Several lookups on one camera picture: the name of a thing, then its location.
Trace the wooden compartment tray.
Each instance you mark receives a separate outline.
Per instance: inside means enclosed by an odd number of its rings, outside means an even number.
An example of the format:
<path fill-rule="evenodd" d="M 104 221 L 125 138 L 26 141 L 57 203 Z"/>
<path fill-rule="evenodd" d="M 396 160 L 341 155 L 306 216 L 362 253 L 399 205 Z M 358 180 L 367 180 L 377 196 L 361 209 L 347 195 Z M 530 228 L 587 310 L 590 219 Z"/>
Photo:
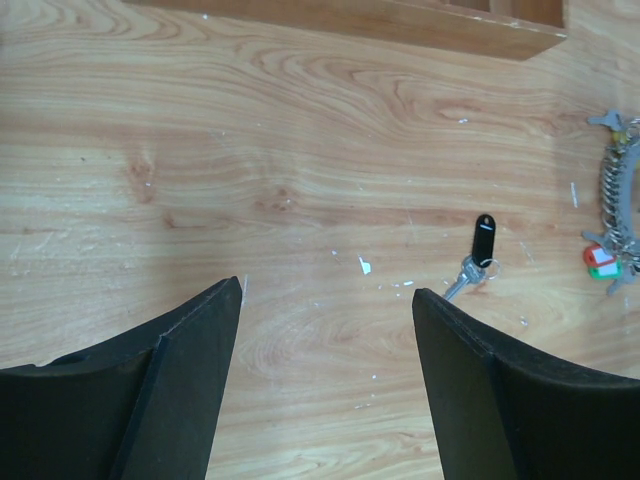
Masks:
<path fill-rule="evenodd" d="M 135 5 L 527 60 L 566 40 L 565 1 L 150 0 Z"/>

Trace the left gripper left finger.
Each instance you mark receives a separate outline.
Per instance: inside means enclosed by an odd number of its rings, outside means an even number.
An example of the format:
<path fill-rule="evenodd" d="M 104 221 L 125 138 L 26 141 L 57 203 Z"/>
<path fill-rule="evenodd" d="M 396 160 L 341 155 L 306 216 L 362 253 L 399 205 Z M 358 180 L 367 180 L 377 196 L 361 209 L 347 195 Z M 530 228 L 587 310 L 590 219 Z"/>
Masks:
<path fill-rule="evenodd" d="M 5 479 L 202 479 L 242 303 L 224 279 L 49 364 L 1 372 Z"/>

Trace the key with black tag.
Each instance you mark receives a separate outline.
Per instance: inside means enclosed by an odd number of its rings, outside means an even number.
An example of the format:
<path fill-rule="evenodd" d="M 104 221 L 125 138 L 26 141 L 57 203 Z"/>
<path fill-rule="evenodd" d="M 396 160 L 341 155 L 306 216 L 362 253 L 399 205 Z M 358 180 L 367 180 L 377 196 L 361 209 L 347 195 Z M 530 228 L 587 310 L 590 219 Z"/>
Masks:
<path fill-rule="evenodd" d="M 478 216 L 470 254 L 462 260 L 455 282 L 444 293 L 445 300 L 452 301 L 465 287 L 479 285 L 488 278 L 487 270 L 497 262 L 493 256 L 496 230 L 496 221 L 490 214 Z"/>

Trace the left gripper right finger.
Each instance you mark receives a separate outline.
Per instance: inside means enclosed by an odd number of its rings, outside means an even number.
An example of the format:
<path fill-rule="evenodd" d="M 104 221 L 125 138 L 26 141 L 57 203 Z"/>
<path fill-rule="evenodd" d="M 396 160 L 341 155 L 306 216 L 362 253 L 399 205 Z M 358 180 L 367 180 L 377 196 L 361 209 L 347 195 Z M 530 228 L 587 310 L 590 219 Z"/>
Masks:
<path fill-rule="evenodd" d="M 638 380 L 536 349 L 429 289 L 412 312 L 445 478 L 638 478 Z"/>

